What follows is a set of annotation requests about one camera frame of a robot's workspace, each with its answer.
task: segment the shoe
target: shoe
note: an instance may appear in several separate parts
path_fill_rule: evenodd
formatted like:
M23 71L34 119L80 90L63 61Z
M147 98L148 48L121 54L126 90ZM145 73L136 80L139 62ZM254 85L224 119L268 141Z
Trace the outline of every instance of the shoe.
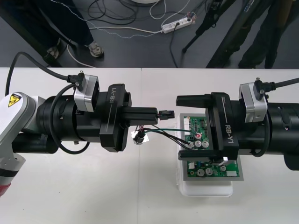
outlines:
M50 53L55 59L57 59L59 56L59 50L58 50L57 46L60 44L60 42L61 42L61 39L59 38L57 45L55 47L51 47L47 50L47 52Z
M55 46L55 47L51 47L47 50L48 53L50 53L55 59L58 58L59 56L59 51L58 51L58 48Z
M91 44L89 44L86 47L89 48L90 54L93 57L101 57L104 54L103 48L101 48L96 41L93 41Z

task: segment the white power strip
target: white power strip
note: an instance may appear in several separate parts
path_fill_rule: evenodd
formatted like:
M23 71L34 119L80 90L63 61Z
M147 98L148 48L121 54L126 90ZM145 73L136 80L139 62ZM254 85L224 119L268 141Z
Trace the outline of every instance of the white power strip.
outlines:
M192 19L188 19L187 17L174 21L172 23L168 23L162 26L162 31L167 34L169 32L172 32L174 30L174 28L176 27L176 24L179 23L179 25L177 26L176 30L181 29L183 27L189 26L190 24L192 24Z

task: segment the capacitor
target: capacitor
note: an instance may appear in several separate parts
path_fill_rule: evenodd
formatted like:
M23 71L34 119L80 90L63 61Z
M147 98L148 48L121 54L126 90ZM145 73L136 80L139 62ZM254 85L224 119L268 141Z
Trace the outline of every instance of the capacitor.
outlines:
M200 140L201 139L201 133L196 133L196 135L194 137L195 137L195 139Z
M204 176L205 175L205 171L203 169L199 169L197 172L198 176Z
M196 141L194 144L195 144L195 147L197 147L197 148L201 147L201 141Z
M201 145L202 145L203 148L208 148L209 147L209 143L207 141L203 141Z
M206 169L206 174L207 174L208 176L212 175L212 174L213 174L213 170L212 170L211 168L207 168L207 169Z
M226 171L226 167L222 166L222 167L220 167L220 170L224 172L224 171Z

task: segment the person's leg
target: person's leg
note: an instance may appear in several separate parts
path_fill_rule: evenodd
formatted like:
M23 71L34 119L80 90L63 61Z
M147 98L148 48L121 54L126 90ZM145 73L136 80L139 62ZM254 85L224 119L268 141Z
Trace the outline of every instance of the person's leg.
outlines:
M58 52L50 50L58 43L58 37L54 36L45 27L41 26L34 17L31 16L30 11L21 2L13 0L0 1L1 6L9 12L31 35L37 39L48 52L51 53L55 58L58 57Z
M227 61L229 57L240 50L240 47L245 42L248 33L251 30L252 24L266 11L273 0L263 0L259 3L257 9L250 15L243 27L239 30L234 40L229 45L226 52L223 54L223 60Z
M239 63L239 68L251 69L261 64L265 59L276 27L277 13L279 10L279 1L275 0L268 10L268 14L263 21L252 45L243 55Z
M57 2L51 0L34 1L67 38L79 45L87 46L94 57L99 57L103 54L102 48L94 41L87 23L79 19L83 18L83 16L77 10L72 0L58 0Z

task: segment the white table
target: white table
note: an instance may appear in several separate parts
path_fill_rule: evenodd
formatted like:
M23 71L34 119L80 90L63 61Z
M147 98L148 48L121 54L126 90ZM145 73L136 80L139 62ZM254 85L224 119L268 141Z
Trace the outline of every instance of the white table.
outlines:
M8 69L0 69L0 93ZM79 69L55 69L67 75ZM102 91L125 83L133 106L201 113L176 107L177 95L223 91L237 99L239 84L283 81L298 77L297 70L200 69L84 69L98 75ZM66 83L38 69L16 69L13 91L47 98ZM270 102L294 102L298 87L270 93ZM175 120L159 122L174 127ZM282 156L242 156L243 182L234 182L230 198L183 197L176 186L175 144L154 133L140 147L128 139L123 153L109 153L92 144L81 155L25 155L27 162L0 199L0 223L43 224L264 224L297 223L299 172L287 169Z

